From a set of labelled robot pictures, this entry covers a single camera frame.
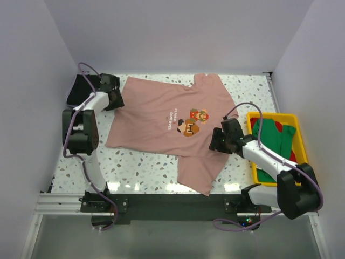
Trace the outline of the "pink printed t-shirt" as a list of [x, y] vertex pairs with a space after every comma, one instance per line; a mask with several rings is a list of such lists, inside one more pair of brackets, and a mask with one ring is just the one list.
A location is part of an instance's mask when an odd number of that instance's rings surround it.
[[216, 74], [196, 74], [191, 86], [128, 77], [106, 146], [178, 157], [177, 181], [203, 195], [225, 167], [228, 155], [211, 151], [214, 128], [238, 116]]

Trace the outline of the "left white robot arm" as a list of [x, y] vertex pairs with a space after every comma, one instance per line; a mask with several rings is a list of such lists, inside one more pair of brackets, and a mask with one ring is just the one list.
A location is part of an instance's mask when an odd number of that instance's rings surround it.
[[97, 194], [92, 204], [98, 211], [105, 212], [110, 209], [112, 199], [108, 196], [107, 182], [101, 173], [96, 152], [99, 145], [96, 117], [102, 111], [124, 107], [124, 102], [119, 77], [106, 73], [92, 77], [96, 79], [95, 84], [89, 77], [84, 77], [91, 84], [91, 92], [85, 100], [63, 110], [63, 156], [80, 160], [86, 195]]

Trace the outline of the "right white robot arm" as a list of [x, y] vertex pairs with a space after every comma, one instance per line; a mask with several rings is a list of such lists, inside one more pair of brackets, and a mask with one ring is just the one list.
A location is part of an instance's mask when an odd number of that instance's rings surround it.
[[221, 127], [213, 129], [209, 149], [237, 154], [262, 168], [276, 182], [276, 187], [256, 183], [241, 191], [240, 206], [246, 212], [258, 206], [279, 208], [289, 219], [315, 212], [323, 206], [323, 195], [312, 166], [298, 164], [268, 149], [256, 136], [245, 135], [235, 118], [225, 118]]

